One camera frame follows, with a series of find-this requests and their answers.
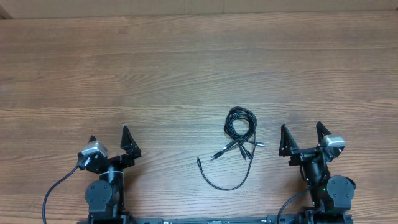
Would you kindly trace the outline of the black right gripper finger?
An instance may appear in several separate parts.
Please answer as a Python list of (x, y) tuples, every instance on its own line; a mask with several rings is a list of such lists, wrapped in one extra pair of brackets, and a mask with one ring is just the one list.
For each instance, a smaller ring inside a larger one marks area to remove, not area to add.
[(279, 156), (285, 157), (297, 154), (299, 147), (285, 124), (281, 126), (280, 133)]
[(327, 145), (327, 139), (325, 137), (331, 135), (331, 132), (323, 125), (321, 121), (316, 123), (316, 129), (319, 145)]

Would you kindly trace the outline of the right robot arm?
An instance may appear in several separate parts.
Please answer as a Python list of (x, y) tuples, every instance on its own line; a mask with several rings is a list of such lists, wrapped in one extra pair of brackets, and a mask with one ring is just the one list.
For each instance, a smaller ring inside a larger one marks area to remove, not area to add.
[[(353, 223), (352, 216), (346, 212), (351, 209), (356, 184), (348, 177), (332, 176), (327, 166), (342, 153), (345, 140), (341, 135), (332, 134), (321, 122), (317, 122), (316, 129), (318, 144), (301, 149), (287, 126), (281, 126), (279, 156), (289, 157), (289, 165), (299, 167), (307, 188), (283, 204), (276, 223)], [(307, 193), (312, 200), (311, 207), (302, 207), (296, 215), (282, 214), (288, 204)]]

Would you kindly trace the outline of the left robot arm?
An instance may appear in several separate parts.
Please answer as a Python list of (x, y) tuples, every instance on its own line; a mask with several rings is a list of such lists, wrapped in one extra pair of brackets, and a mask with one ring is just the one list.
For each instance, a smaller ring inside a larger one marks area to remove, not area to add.
[(77, 167), (98, 174), (99, 179), (86, 189), (85, 200), (89, 206), (88, 223), (135, 223), (131, 212), (125, 208), (124, 169), (135, 165), (141, 150), (124, 125), (120, 148), (124, 154), (108, 157), (104, 144), (94, 136), (78, 154)]

